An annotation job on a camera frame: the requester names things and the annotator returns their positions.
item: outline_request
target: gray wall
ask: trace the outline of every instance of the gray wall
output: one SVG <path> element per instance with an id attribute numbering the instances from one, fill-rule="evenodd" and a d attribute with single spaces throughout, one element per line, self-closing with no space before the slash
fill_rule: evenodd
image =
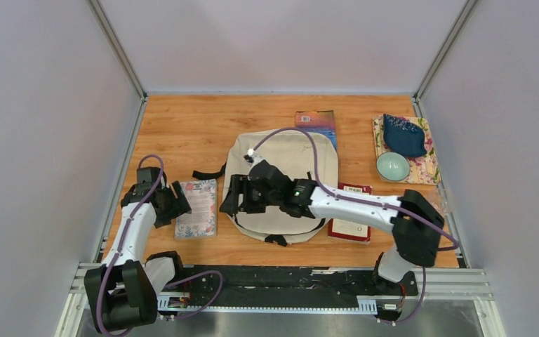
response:
<path id="1" fill-rule="evenodd" d="M 481 1 L 425 111 L 508 335 L 539 336 L 539 1 Z"/>
<path id="2" fill-rule="evenodd" d="M 85 1 L 0 0 L 0 336 L 53 335 L 101 233 L 134 93 Z"/>
<path id="3" fill-rule="evenodd" d="M 413 92 L 465 0 L 103 0 L 148 91 Z"/>

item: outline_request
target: wooden table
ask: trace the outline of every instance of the wooden table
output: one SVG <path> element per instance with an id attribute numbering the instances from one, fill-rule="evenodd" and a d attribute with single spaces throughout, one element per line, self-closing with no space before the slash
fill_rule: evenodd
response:
<path id="1" fill-rule="evenodd" d="M 294 126 L 294 113 L 309 110 L 335 111 L 341 182 L 372 185 L 373 193 L 381 195 L 401 195 L 407 188 L 428 195 L 435 189 L 383 182 L 375 167 L 373 117 L 384 113 L 413 116 L 408 96 L 169 95 L 149 98 L 123 193 L 135 183 L 138 162 L 146 154 L 164 159 L 170 181 L 193 180 L 194 169 L 217 171 L 239 134 Z M 224 178 L 218 180 L 220 198 L 223 182 Z M 119 228 L 120 214 L 119 206 L 106 251 Z M 174 224 L 152 229 L 145 258 L 160 251 L 177 251 L 184 264 L 370 267 L 392 243 L 391 236 L 376 229 L 371 230 L 369 245 L 340 241 L 327 236 L 326 226 L 308 242 L 282 247 L 247 237 L 228 216 L 219 213 L 214 238 L 175 240 Z M 441 246 L 449 245 L 441 238 Z M 457 267 L 454 252 L 440 252 L 436 266 Z"/>

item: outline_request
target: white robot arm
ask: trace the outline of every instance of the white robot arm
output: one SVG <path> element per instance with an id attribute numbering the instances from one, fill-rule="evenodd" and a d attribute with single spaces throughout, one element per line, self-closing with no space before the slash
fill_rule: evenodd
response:
<path id="1" fill-rule="evenodd" d="M 150 256 L 141 264 L 149 231 L 171 223 L 191 211 L 180 184 L 166 183 L 166 175 L 157 183 L 160 168 L 139 168 L 138 183 L 121 200 L 122 219 L 112 248 L 99 268 L 89 270 L 84 286 L 94 326 L 100 331 L 97 307 L 102 309 L 101 322 L 108 331 L 118 331 L 151 324 L 158 317 L 157 294 L 182 269 L 175 251 Z M 111 268 L 108 277 L 106 272 Z"/>
<path id="2" fill-rule="evenodd" d="M 334 188 L 333 193 L 355 199 L 388 203 L 395 206 L 401 205 L 401 202 L 398 200 L 398 196 L 378 197 L 373 195 L 357 194 Z M 392 209 L 367 206 L 353 201 L 336 199 L 327 194 L 321 188 L 315 188 L 313 190 L 311 200 L 312 203 L 309 205 L 309 210 L 315 218 L 333 218 L 352 221 L 353 223 L 378 228 L 379 230 L 382 230 L 388 234 L 392 234 L 394 227 L 392 219 L 396 218 L 398 215 L 398 212 Z M 399 255 L 397 247 L 394 244 L 393 247 L 389 251 L 385 252 L 381 257 L 381 261 L 378 266 L 378 274 L 387 281 L 400 282 L 404 275 L 414 266 L 414 263 L 403 259 Z"/>

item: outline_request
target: book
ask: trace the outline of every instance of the book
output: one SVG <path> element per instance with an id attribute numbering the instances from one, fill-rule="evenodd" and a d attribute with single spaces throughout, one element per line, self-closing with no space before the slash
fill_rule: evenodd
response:
<path id="1" fill-rule="evenodd" d="M 333 148 L 338 151 L 333 110 L 298 111 L 294 114 L 294 126 L 306 132 L 315 132 L 326 136 L 331 140 Z"/>
<path id="2" fill-rule="evenodd" d="M 180 183 L 191 213 L 176 218 L 175 239 L 216 236 L 218 184 L 215 179 Z"/>
<path id="3" fill-rule="evenodd" d="M 344 191 L 356 192 L 359 194 L 371 194 L 371 186 L 350 185 L 338 183 L 338 188 Z M 368 244 L 371 242 L 371 228 L 367 225 L 360 225 L 351 221 L 333 219 L 328 224 L 327 235 L 338 239 L 360 242 Z"/>

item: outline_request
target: white label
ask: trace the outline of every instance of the white label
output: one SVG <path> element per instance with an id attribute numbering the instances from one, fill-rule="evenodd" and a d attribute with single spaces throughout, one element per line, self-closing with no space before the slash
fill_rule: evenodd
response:
<path id="1" fill-rule="evenodd" d="M 354 186 L 344 185 L 344 191 L 355 192 L 359 194 L 368 194 L 363 193 L 362 188 Z M 368 226 L 360 225 L 358 223 L 353 223 L 352 221 L 333 219 L 333 224 L 331 226 L 331 231 L 334 233 L 346 234 L 353 237 L 368 237 Z"/>
<path id="2" fill-rule="evenodd" d="M 359 225 L 345 220 L 334 220 L 331 226 L 331 231 L 334 233 L 352 235 L 354 237 L 367 237 L 368 226 Z"/>
<path id="3" fill-rule="evenodd" d="M 356 192 L 356 193 L 362 194 L 362 188 L 360 187 L 344 186 L 344 191 Z"/>

